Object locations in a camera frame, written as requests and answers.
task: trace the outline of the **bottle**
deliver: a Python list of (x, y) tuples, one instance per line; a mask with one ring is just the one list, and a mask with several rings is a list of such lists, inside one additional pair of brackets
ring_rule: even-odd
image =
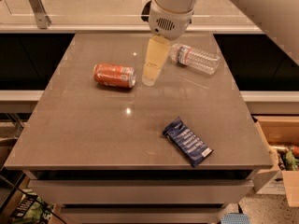
[(210, 75), (215, 73), (221, 59), (215, 54), (179, 43), (172, 46), (169, 56), (174, 62), (188, 65)]

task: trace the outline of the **orange can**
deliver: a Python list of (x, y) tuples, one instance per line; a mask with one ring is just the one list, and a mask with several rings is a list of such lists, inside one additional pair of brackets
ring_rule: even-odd
[(99, 63), (93, 69), (94, 80), (102, 85), (132, 88), (135, 85), (135, 69), (131, 66)]

